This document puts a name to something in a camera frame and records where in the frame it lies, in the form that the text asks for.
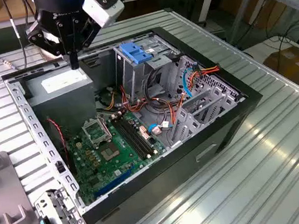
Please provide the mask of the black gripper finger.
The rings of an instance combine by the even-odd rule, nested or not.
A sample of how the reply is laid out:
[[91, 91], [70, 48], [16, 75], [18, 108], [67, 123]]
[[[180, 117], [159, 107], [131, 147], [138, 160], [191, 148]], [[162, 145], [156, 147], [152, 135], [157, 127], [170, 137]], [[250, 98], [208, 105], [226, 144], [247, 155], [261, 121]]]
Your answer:
[[46, 51], [47, 55], [56, 57], [62, 56], [70, 68], [74, 70], [72, 51], [65, 48], [59, 37], [44, 31], [37, 21], [34, 21], [34, 23], [25, 30], [25, 35], [30, 43]]
[[88, 18], [84, 24], [82, 24], [79, 20], [73, 21], [72, 57], [75, 70], [79, 67], [79, 52], [81, 52], [83, 49], [87, 49], [91, 45], [100, 29], [101, 26], [90, 18]]

